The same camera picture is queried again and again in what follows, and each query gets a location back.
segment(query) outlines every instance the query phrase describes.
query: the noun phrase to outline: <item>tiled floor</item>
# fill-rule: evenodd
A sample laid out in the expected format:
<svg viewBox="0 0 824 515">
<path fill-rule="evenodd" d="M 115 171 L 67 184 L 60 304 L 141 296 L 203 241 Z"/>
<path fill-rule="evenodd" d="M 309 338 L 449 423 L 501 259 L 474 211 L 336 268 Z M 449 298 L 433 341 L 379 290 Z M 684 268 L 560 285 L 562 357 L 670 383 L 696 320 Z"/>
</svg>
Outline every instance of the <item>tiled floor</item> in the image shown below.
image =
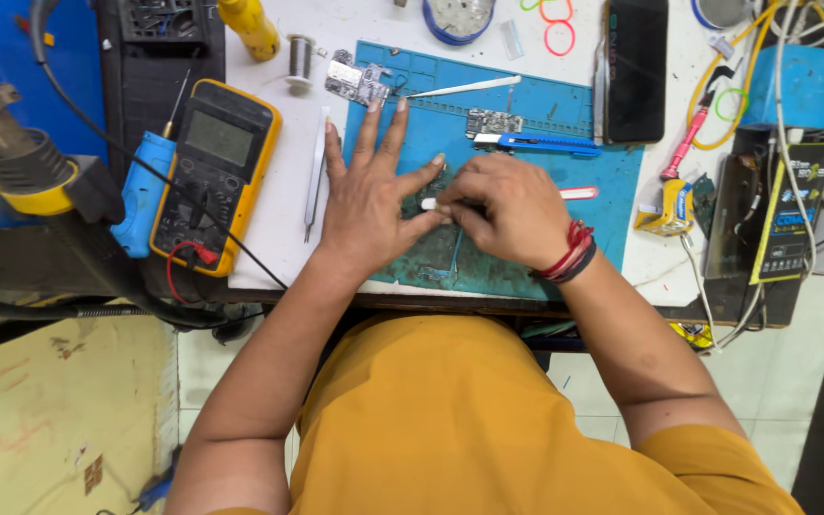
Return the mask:
<svg viewBox="0 0 824 515">
<path fill-rule="evenodd" d="M 178 336 L 180 440 L 245 341 L 218 345 L 208 332 Z M 824 277 L 800 291 L 793 323 L 784 330 L 741 336 L 721 355 L 706 357 L 733 413 L 781 486 L 793 486 L 809 420 L 824 374 Z M 553 355 L 549 377 L 574 404 L 587 436 L 628 445 L 615 403 L 588 355 Z M 298 457 L 298 439 L 286 443 L 286 471 Z"/>
</svg>

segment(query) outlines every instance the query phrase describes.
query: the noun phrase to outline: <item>person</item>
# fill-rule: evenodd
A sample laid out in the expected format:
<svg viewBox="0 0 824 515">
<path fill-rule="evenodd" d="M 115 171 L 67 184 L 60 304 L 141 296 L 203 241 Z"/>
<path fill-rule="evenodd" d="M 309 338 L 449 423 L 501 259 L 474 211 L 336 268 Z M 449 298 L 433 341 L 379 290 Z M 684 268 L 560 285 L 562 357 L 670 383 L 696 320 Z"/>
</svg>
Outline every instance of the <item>person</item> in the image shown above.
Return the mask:
<svg viewBox="0 0 824 515">
<path fill-rule="evenodd" d="M 440 210 L 401 220 L 402 200 L 444 158 L 397 177 L 407 103 L 375 149 L 380 110 L 368 109 L 348 167 L 327 123 L 319 246 L 202 408 L 165 513 L 802 513 L 700 359 L 601 252 L 558 287 L 632 449 L 582 436 L 523 342 L 487 317 L 375 316 L 345 334 L 311 387 L 352 295 L 438 224 L 452 218 L 479 249 L 537 270 L 572 245 L 554 182 L 502 154 L 463 165 Z"/>
</svg>

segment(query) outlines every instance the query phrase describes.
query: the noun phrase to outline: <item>phone screen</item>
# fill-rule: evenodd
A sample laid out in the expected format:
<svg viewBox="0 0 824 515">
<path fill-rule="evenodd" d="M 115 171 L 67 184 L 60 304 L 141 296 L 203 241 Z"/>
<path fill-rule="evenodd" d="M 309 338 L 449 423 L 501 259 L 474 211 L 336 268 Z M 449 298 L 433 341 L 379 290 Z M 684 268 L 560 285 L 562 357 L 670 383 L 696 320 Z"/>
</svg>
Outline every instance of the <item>phone screen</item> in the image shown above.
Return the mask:
<svg viewBox="0 0 824 515">
<path fill-rule="evenodd" d="M 606 138 L 656 143 L 667 97 L 668 0 L 610 0 Z"/>
</svg>

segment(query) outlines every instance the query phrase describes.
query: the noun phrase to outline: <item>white table surface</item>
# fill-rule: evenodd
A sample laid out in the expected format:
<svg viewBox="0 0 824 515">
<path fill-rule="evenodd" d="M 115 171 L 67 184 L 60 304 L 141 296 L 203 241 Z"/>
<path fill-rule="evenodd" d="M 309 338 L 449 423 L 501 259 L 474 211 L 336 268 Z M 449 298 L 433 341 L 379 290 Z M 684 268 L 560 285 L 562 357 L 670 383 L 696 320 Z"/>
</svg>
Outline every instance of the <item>white table surface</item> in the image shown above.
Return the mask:
<svg viewBox="0 0 824 515">
<path fill-rule="evenodd" d="M 431 35 L 422 18 L 422 1 L 409 0 L 405 8 L 400 8 L 393 6 L 390 0 L 263 0 L 263 6 L 277 26 L 283 43 L 278 55 L 268 62 L 255 62 L 236 34 L 227 29 L 227 83 L 271 103 L 284 118 L 278 146 L 244 242 L 285 284 L 291 284 L 304 266 L 319 241 L 322 228 L 322 214 L 329 189 L 325 175 L 320 185 L 317 222 L 310 242 L 304 243 L 304 209 L 321 106 L 331 107 L 332 120 L 340 133 L 344 133 L 349 102 L 323 88 L 327 65 L 337 49 L 354 53 L 356 41 L 365 40 L 556 81 L 592 85 L 594 54 L 601 39 L 602 0 L 574 0 L 575 12 L 571 24 L 577 32 L 577 42 L 574 50 L 565 57 L 556 57 L 546 50 L 542 42 L 546 23 L 537 9 L 522 11 L 518 0 L 499 0 L 489 28 L 472 44 L 463 47 L 446 45 Z M 550 18 L 560 18 L 567 13 L 564 1 L 549 2 L 545 8 Z M 680 240 L 657 237 L 631 228 L 637 205 L 656 205 L 660 202 L 658 191 L 661 182 L 658 175 L 667 166 L 682 139 L 689 99 L 705 68 L 716 55 L 707 43 L 712 32 L 698 23 L 690 0 L 672 0 L 669 16 L 666 137 L 645 150 L 633 214 L 626 221 L 629 231 L 622 273 L 654 305 L 681 307 L 688 305 L 699 293 L 689 257 L 682 249 Z M 509 61 L 499 27 L 512 18 L 525 55 Z M 742 29 L 744 26 L 728 31 L 727 39 Z M 329 52 L 326 58 L 313 56 L 313 87 L 309 91 L 292 90 L 283 80 L 288 75 L 289 46 L 285 39 L 288 33 L 309 35 L 319 47 Z M 552 29 L 549 35 L 553 46 L 556 46 L 556 41 L 560 42 L 556 46 L 559 49 L 567 47 L 567 38 L 560 25 Z M 730 108 L 731 104 L 727 103 L 724 109 L 729 111 Z M 712 115 L 699 139 L 715 141 L 727 125 Z M 680 175 L 688 180 L 706 171 L 716 182 L 718 178 L 715 175 L 730 153 L 731 146 L 732 139 L 711 151 L 693 148 L 680 167 Z M 692 237 L 696 244 L 695 253 L 703 263 L 704 236 L 696 228 Z M 279 288 L 243 254 L 228 278 L 228 285 L 230 288 Z M 486 297 L 463 291 L 418 288 L 372 280 L 365 282 L 360 291 Z"/>
</svg>

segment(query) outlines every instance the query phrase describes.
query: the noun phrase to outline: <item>mustard yellow shirt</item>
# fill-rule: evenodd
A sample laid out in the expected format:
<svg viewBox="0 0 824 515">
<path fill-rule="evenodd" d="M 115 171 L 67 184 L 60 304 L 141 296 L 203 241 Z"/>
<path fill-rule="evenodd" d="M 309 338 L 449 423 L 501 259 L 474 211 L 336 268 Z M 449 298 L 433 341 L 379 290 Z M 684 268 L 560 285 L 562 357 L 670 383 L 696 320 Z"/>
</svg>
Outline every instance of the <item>mustard yellow shirt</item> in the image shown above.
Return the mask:
<svg viewBox="0 0 824 515">
<path fill-rule="evenodd" d="M 517 335 L 482 317 L 356 327 L 320 371 L 299 432 L 301 515 L 802 513 L 726 430 L 674 427 L 637 450 L 584 437 Z"/>
</svg>

